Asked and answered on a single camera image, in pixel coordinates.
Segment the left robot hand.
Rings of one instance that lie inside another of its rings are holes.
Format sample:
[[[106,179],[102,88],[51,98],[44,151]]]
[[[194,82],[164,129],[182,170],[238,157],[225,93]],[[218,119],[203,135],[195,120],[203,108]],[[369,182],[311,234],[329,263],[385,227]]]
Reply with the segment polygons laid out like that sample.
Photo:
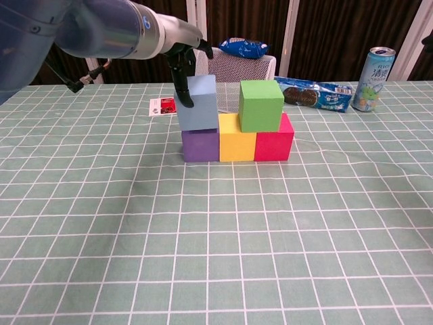
[[[165,33],[161,53],[168,61],[177,97],[185,107],[193,108],[185,67],[196,62],[193,49],[203,51],[209,60],[213,59],[212,47],[196,26],[174,16],[158,14],[158,17]]]

